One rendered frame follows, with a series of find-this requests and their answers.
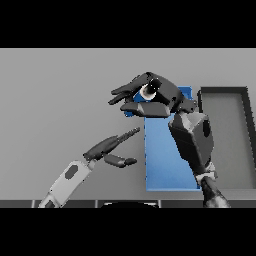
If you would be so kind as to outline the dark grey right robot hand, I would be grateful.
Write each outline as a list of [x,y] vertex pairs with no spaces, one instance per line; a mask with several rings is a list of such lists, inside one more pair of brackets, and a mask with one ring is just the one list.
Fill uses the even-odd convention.
[[[133,100],[136,85],[140,82],[157,78],[162,82],[156,96],[149,102]],[[167,78],[153,72],[145,72],[136,76],[132,81],[111,91],[114,98],[109,101],[110,105],[124,101],[121,111],[131,112],[135,116],[147,118],[167,118],[171,113],[193,113],[197,107],[197,101],[188,99],[181,90]]]

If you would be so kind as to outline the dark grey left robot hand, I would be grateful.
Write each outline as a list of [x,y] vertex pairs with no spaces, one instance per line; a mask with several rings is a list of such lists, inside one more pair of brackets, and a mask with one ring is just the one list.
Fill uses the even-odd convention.
[[137,162],[135,158],[122,158],[112,154],[112,151],[121,143],[128,140],[130,137],[134,136],[136,133],[140,131],[140,128],[134,128],[123,135],[115,135],[109,138],[104,139],[99,142],[95,146],[93,146],[90,150],[83,154],[83,157],[87,162],[91,160],[99,161],[100,159],[104,159],[104,161],[112,166],[118,168],[124,168],[126,166],[133,165]]

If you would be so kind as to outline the blue pipe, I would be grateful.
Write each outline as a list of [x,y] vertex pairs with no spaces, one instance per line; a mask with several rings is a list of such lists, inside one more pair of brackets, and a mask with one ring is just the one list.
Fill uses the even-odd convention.
[[156,96],[161,85],[162,82],[157,78],[151,78],[149,81],[138,83],[136,85],[136,92],[133,96],[133,100],[136,102],[151,101]]

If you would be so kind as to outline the blue bin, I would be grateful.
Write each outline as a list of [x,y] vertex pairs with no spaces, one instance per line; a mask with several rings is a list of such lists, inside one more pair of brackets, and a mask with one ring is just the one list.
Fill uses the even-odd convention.
[[146,191],[200,191],[187,161],[180,156],[168,118],[144,118]]

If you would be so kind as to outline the dark grey bin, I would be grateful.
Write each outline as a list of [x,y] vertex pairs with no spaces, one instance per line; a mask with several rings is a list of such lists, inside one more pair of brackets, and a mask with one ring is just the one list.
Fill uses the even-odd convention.
[[212,162],[220,189],[256,189],[256,130],[248,88],[201,87],[199,111],[214,138]]

